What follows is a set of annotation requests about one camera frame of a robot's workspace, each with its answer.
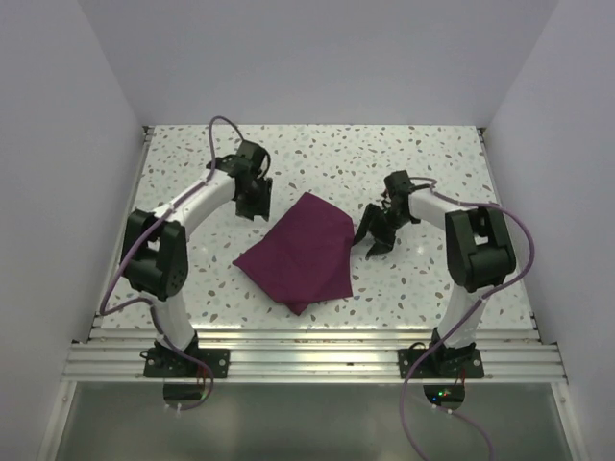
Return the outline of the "purple cloth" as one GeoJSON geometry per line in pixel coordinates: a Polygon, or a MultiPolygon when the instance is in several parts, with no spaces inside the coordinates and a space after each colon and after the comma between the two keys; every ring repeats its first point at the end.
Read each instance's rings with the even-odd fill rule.
{"type": "Polygon", "coordinates": [[[306,192],[234,266],[272,301],[299,316],[313,303],[353,295],[354,236],[348,214],[306,192]]]}

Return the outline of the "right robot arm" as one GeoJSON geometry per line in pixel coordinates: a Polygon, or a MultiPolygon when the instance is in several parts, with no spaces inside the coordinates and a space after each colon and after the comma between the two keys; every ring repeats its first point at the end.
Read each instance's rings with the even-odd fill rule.
{"type": "Polygon", "coordinates": [[[384,179],[379,205],[368,205],[354,242],[370,235],[369,257],[390,253],[397,230],[426,222],[445,232],[453,291],[440,324],[433,330],[427,360],[437,376],[451,376],[469,359],[490,292],[504,286],[516,270],[503,212],[496,206],[455,201],[435,190],[436,181],[396,171],[384,179]]]}

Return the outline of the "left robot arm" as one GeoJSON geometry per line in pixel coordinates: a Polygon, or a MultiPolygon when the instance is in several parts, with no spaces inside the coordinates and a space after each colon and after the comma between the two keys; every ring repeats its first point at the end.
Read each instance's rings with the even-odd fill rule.
{"type": "Polygon", "coordinates": [[[183,287],[188,279],[188,240],[214,211],[233,202],[235,215],[267,221],[273,180],[271,158],[257,143],[243,140],[235,153],[207,164],[192,186],[153,211],[137,209],[127,220],[119,276],[150,306],[159,338],[169,349],[165,364],[177,376],[193,375],[200,354],[188,320],[183,287]]]}

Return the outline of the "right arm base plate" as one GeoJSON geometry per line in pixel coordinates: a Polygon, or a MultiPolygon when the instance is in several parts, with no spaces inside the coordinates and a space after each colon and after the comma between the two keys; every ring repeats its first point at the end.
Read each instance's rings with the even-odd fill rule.
{"type": "MultiPolygon", "coordinates": [[[[398,368],[401,378],[406,378],[413,364],[428,348],[417,342],[397,350],[398,368]]],[[[485,377],[480,350],[475,343],[463,348],[439,347],[419,363],[410,375],[411,379],[454,379],[485,377]]]]}

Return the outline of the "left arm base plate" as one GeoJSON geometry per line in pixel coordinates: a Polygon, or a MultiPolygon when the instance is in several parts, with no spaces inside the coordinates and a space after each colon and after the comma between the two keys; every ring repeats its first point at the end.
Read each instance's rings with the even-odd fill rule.
{"type": "Polygon", "coordinates": [[[208,377],[225,379],[228,376],[230,350],[192,348],[185,354],[190,359],[156,344],[139,354],[145,361],[143,375],[148,378],[194,378],[197,371],[202,369],[201,363],[205,363],[209,367],[208,377]]]}

